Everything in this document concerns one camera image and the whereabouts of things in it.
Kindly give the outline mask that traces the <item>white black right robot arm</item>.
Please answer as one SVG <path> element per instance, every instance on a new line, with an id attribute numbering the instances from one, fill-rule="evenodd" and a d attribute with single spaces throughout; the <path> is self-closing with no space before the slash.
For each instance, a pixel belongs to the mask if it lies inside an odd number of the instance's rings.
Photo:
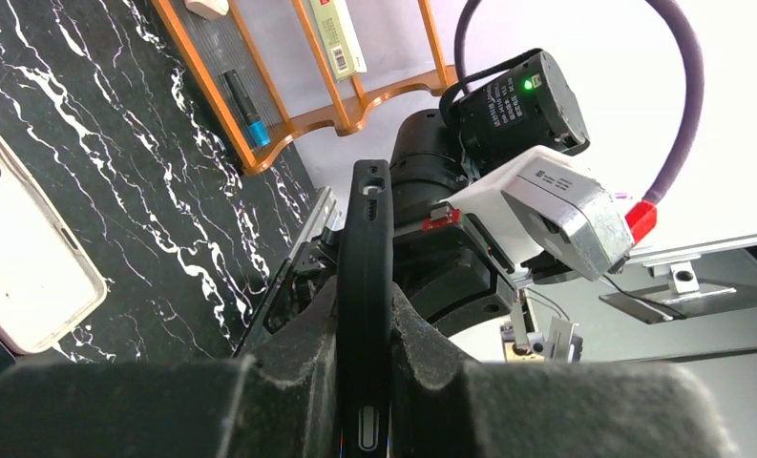
<path id="1" fill-rule="evenodd" d="M 275 332 L 298 317 L 334 275 L 340 243 L 368 219 L 395 229 L 391 274 L 417 313 L 452 336 L 518 307 L 515 282 L 568 268 L 525 229 L 494 174 L 536 146 L 575 156 L 590 143 L 578 101 L 542 49 L 476 73 L 480 87 L 449 87 L 435 109 L 401 125 L 389 162 L 358 166 L 347 212 L 304 239 L 264 312 Z"/>

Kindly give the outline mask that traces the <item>black phone case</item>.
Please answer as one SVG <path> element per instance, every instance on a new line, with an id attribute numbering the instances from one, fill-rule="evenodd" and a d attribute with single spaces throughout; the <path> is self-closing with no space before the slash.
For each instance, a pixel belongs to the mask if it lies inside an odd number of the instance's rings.
<path id="1" fill-rule="evenodd" d="M 394 223 L 389 165 L 353 166 L 337 267 L 338 406 L 344 457 L 384 457 L 389 436 Z"/>

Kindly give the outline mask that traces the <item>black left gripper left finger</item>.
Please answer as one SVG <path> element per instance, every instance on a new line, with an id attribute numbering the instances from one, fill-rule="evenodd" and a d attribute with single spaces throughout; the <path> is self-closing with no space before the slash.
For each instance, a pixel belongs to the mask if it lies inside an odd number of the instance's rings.
<path id="1" fill-rule="evenodd" d="M 16 365 L 0 457 L 334 457 L 335 296 L 235 359 Z"/>

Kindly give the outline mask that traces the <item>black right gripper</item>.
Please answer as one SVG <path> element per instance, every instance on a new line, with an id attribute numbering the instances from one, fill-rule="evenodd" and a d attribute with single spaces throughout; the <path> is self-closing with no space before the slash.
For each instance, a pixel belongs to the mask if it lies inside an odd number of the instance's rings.
<path id="1" fill-rule="evenodd" d="M 316 237 L 331 244 L 341 235 L 325 228 Z M 515 268 L 474 214 L 454 209 L 442 219 L 407 225 L 393 249 L 393 280 L 417 313 L 446 336 L 513 308 L 515 287 L 507 276 Z"/>

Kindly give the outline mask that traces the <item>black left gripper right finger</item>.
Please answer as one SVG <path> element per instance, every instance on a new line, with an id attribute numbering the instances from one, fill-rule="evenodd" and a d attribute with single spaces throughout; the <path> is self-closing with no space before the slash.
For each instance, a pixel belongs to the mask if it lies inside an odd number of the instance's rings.
<path id="1" fill-rule="evenodd" d="M 481 363 L 392 291 L 395 457 L 735 457 L 706 386 L 675 364 Z"/>

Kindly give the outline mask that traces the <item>beige phone case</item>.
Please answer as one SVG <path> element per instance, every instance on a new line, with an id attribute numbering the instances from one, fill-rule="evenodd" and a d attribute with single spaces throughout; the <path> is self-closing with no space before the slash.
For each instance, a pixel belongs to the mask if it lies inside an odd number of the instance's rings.
<path id="1" fill-rule="evenodd" d="M 0 136 L 0 342 L 44 352 L 106 299 L 97 267 Z"/>

